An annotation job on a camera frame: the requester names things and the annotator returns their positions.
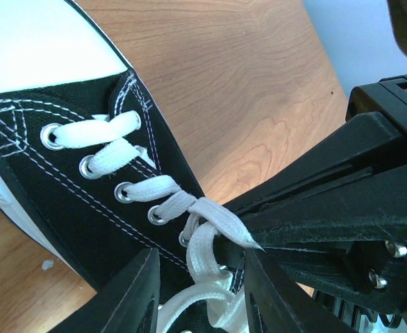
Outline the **black white canvas sneaker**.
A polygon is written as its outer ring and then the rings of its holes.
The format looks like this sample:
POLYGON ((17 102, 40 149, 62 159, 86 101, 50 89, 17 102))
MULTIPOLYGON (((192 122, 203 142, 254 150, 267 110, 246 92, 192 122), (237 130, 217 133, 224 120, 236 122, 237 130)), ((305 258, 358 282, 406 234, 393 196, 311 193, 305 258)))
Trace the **black white canvas sneaker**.
MULTIPOLYGON (((160 256, 160 308, 194 282, 178 237, 188 213, 149 222, 165 202, 117 200, 122 187, 171 176, 205 197, 167 122, 131 63, 74 1, 0 1, 0 210, 95 289, 144 249, 160 256), (97 179, 79 170, 103 144, 52 150, 42 129, 134 110, 142 120, 126 140, 147 150, 97 179)), ((225 332, 208 322, 206 301, 189 306, 167 332, 225 332)))

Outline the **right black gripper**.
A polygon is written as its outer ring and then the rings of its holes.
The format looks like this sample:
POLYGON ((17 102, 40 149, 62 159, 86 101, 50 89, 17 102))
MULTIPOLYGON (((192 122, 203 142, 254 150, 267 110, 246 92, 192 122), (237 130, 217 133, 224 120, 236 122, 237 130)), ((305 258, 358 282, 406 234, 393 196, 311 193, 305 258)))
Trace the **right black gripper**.
POLYGON ((353 88, 346 123, 275 176, 224 206, 243 217, 371 166, 347 188, 367 232, 363 267, 377 293, 370 307, 407 312, 407 75, 353 88))

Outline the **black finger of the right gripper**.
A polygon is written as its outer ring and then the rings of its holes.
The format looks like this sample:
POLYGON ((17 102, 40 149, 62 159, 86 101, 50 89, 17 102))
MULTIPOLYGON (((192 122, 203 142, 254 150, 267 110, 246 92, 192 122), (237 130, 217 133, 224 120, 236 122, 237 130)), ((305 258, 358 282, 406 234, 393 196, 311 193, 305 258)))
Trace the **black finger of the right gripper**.
POLYGON ((407 165, 267 204, 248 226, 296 281, 374 311, 407 310, 407 165))

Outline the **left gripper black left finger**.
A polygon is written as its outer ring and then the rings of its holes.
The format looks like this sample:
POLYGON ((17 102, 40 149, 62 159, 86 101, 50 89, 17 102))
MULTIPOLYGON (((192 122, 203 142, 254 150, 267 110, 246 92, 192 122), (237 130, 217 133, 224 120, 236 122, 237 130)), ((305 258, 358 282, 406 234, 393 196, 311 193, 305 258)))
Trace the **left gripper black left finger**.
POLYGON ((144 249, 89 302, 52 332, 155 332, 160 294, 160 259, 144 249))

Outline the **white shoelace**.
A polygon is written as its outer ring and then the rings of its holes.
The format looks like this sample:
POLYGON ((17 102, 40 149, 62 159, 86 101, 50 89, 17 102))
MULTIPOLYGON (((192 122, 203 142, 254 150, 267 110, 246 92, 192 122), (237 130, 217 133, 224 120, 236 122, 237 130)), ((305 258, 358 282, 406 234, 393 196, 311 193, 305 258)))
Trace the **white shoelace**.
MULTIPOLYGON (((42 129, 40 139, 52 150, 104 147, 80 163, 80 172, 88 179, 116 172, 136 158, 147 160, 147 150, 134 146, 126 136, 139 130, 142 120, 134 110, 112 119, 94 117, 65 125, 42 129)), ((118 201, 149 202, 164 198, 165 202, 149 209, 147 218, 154 225, 165 225, 188 213, 178 240, 186 247, 186 264, 194 284, 170 298, 158 313, 157 332, 167 332, 174 321, 191 305, 206 301, 208 322, 225 332, 248 332, 245 292, 231 291, 233 274, 219 267, 213 250, 214 238, 223 235, 242 248, 260 246, 244 223, 234 213, 206 198, 187 193, 168 175, 155 176, 122 187, 125 197, 118 201)))

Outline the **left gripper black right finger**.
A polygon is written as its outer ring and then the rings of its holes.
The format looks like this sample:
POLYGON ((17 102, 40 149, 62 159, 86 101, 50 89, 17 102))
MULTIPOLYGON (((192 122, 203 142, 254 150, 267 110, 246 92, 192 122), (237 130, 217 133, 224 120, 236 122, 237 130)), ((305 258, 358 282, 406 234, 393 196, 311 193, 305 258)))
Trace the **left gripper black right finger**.
POLYGON ((244 292, 250 332, 353 332, 262 250, 246 251, 244 292))

